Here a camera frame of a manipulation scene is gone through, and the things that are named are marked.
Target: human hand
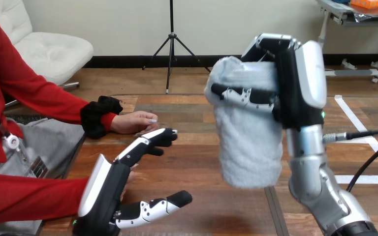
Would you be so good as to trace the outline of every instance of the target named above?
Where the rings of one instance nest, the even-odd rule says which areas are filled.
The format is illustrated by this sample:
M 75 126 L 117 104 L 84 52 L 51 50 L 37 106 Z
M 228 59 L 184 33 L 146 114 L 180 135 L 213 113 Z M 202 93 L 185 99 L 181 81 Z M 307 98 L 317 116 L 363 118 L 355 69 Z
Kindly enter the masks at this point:
M 158 117 L 148 112 L 133 112 L 114 117 L 111 123 L 111 131 L 119 134 L 147 133 L 158 129 Z

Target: robotic hand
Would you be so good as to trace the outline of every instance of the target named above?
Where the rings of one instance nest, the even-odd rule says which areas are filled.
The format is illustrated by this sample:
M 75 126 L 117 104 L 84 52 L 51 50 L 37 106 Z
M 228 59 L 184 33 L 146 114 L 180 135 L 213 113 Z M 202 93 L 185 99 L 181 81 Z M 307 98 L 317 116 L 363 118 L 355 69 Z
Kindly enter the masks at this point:
M 141 201 L 121 205 L 120 197 L 130 168 L 144 154 L 163 155 L 163 150 L 157 147 L 169 147 L 176 139 L 176 130 L 159 129 L 137 138 L 113 163 L 100 154 L 82 196 L 73 234 L 117 236 L 121 229 L 150 224 L 192 202 L 192 196 L 181 191 L 149 203 Z
M 378 236 L 359 202 L 339 187 L 327 164 L 321 114 L 327 88 L 320 46 L 264 33 L 253 40 L 241 60 L 275 62 L 279 91 L 219 84 L 213 84 L 211 91 L 246 109 L 272 112 L 281 122 L 291 156 L 292 196 L 310 210 L 325 236 Z

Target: white leather armchair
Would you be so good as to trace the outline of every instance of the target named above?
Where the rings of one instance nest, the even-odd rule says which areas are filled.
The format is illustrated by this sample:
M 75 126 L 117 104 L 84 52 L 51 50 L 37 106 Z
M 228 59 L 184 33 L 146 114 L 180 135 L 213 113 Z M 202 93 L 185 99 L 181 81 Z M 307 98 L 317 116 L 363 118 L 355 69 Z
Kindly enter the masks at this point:
M 79 86 L 77 82 L 64 83 L 92 58 L 92 44 L 70 35 L 33 32 L 22 0 L 0 0 L 0 26 L 38 75 L 64 88 Z

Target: table leg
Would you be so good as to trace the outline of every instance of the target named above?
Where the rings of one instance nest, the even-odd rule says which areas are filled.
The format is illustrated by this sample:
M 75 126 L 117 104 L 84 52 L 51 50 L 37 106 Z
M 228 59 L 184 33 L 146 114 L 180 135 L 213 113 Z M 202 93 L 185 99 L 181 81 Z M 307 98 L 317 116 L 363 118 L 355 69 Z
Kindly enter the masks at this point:
M 331 12 L 329 11 L 324 11 L 324 22 L 322 23 L 322 29 L 321 29 L 321 34 L 319 35 L 318 38 L 318 43 L 321 46 L 321 48 L 324 47 L 324 42 L 325 42 L 325 36 L 327 35 L 327 26 L 328 26 L 328 20 Z

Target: black scrunchie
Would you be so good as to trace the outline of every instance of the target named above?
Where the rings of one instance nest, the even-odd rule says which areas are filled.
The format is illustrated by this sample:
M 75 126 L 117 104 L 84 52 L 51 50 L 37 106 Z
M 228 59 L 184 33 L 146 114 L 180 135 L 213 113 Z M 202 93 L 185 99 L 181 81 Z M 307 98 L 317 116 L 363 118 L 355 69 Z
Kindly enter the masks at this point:
M 100 96 L 98 102 L 90 102 L 80 110 L 80 118 L 85 135 L 92 139 L 99 139 L 106 135 L 105 126 L 101 123 L 103 115 L 119 114 L 123 108 L 120 101 L 113 97 Z

